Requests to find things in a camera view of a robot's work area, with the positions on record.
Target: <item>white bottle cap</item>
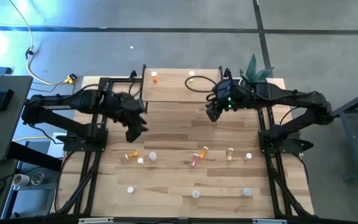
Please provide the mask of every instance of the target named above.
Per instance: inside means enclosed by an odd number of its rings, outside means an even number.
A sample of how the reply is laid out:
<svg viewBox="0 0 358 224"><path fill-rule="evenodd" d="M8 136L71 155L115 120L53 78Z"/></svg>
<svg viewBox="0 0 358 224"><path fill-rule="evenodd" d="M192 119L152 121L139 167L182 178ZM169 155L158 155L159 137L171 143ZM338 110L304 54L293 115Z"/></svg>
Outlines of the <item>white bottle cap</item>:
<svg viewBox="0 0 358 224"><path fill-rule="evenodd" d="M157 160L156 153L155 152L150 152L149 158L150 158L151 161L156 161Z"/></svg>
<svg viewBox="0 0 358 224"><path fill-rule="evenodd" d="M138 162L139 164L142 164L142 165L144 164L144 160L143 160L143 158L141 158L141 157L137 159L137 162Z"/></svg>
<svg viewBox="0 0 358 224"><path fill-rule="evenodd" d="M244 157L244 159L251 159L252 158L252 154L251 153L247 153L246 156Z"/></svg>
<svg viewBox="0 0 358 224"><path fill-rule="evenodd" d="M191 196L193 198L199 198L200 197L200 192L198 190L194 190L192 193L191 193Z"/></svg>
<svg viewBox="0 0 358 224"><path fill-rule="evenodd" d="M132 194L132 193L134 193L134 188L133 187L128 187L127 191L128 191L128 193Z"/></svg>
<svg viewBox="0 0 358 224"><path fill-rule="evenodd" d="M243 196L252 196L252 191L250 188L247 187L241 190L241 194Z"/></svg>

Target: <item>gray floor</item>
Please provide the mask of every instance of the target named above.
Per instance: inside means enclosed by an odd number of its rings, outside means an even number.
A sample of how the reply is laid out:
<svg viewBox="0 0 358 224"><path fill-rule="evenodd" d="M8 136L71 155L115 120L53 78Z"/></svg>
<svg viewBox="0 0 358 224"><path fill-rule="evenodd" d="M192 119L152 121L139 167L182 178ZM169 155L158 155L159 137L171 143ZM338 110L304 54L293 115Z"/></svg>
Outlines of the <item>gray floor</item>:
<svg viewBox="0 0 358 224"><path fill-rule="evenodd" d="M252 0L28 0L14 1L31 25L70 27L156 27L256 29ZM259 0L265 29L358 29L358 0ZM8 1L0 0L0 25L21 26ZM274 77L288 89L317 90L338 108L358 94L358 35L266 35ZM258 34L34 32L33 71L59 82L67 75L127 75L148 67L229 67L238 75L252 54L263 68ZM26 75L29 34L0 31L0 66ZM33 85L33 88L50 89ZM53 93L67 94L72 86ZM72 116L72 112L63 112ZM294 111L298 116L301 110ZM40 125L48 133L57 128ZM18 125L15 138L39 136ZM305 153L317 215L358 221L358 182L342 179L355 171L339 121L311 126L302 138L315 143Z"/></svg>

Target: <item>wooden tabletop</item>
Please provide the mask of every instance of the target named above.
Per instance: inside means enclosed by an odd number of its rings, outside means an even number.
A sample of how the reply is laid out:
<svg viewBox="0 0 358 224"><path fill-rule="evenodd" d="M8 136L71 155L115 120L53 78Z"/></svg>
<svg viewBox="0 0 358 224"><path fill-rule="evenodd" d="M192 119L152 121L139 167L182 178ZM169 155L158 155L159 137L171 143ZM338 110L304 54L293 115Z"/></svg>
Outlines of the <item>wooden tabletop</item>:
<svg viewBox="0 0 358 224"><path fill-rule="evenodd" d="M84 77L83 86L97 83L98 79ZM281 78L269 82L285 88ZM127 91L128 87L120 84L113 90ZM280 121L288 110L287 106L274 106L275 120ZM108 121L109 139L102 153L92 216L273 217L265 159L257 139L256 110L223 112L218 122L212 123L202 103L149 103L144 119L149 131L133 143L126 142L125 128ZM91 116L76 112L74 120L89 123ZM209 147L208 155L191 168L193 154L200 153L203 146ZM234 148L231 162L226 161L229 147ZM135 150L144 158L144 165L135 159L125 159L125 154ZM155 162L149 160L150 152L157 154ZM244 161L248 152L252 153L252 159ZM76 152L67 160L58 191L58 207L78 185L83 156L84 153ZM288 187L302 206L313 213L301 162L291 154L284 154L283 164ZM129 186L134 188L133 194L127 193ZM252 189L251 197L241 196L241 189L246 187ZM191 197L193 190L200 192L200 198ZM88 188L85 191L82 208ZM278 195L284 212L279 190Z"/></svg>
<svg viewBox="0 0 358 224"><path fill-rule="evenodd" d="M185 80L190 74L208 77L216 83L221 80L219 69L146 68L144 74L142 99L146 102L206 102L207 94L189 91ZM203 78L194 78L188 85L195 90L211 90L214 86Z"/></svg>

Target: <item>concrete floor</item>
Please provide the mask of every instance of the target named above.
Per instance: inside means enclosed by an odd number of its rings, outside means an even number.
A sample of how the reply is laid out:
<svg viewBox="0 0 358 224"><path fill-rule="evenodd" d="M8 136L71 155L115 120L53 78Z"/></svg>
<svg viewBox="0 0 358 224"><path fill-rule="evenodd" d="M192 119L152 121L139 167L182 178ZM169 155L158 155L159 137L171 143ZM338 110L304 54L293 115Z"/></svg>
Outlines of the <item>concrete floor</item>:
<svg viewBox="0 0 358 224"><path fill-rule="evenodd" d="M256 29L252 0L15 0L30 25L68 27L154 27ZM358 0L259 0L265 29L358 29ZM0 25L22 26L23 21L6 0L0 0ZM333 109L358 94L358 35L266 35L274 77L288 89L317 90ZM26 75L24 52L29 34L0 31L0 66ZM250 56L258 67L263 57L258 34L34 32L37 52L32 70L59 82L67 75L128 75L148 67L229 67L238 75ZM43 90L49 86L32 85ZM53 93L68 94L72 86ZM31 91L29 96L37 94ZM73 116L71 111L62 112ZM293 116L301 114L294 111ZM47 133L55 127L39 125ZM15 138L39 136L21 124ZM305 152L310 192L317 215L358 221L358 182L343 177L355 171L354 161L339 121L311 126L302 138L314 142Z"/></svg>

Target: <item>white cup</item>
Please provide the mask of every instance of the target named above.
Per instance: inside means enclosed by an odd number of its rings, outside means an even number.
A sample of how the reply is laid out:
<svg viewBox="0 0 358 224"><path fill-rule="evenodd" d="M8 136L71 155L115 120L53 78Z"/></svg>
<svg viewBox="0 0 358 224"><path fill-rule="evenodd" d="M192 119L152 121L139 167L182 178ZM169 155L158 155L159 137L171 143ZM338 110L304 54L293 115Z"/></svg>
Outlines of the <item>white cup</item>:
<svg viewBox="0 0 358 224"><path fill-rule="evenodd" d="M12 185L13 186L26 186L30 182L30 177L28 175L16 174L13 177Z"/></svg>

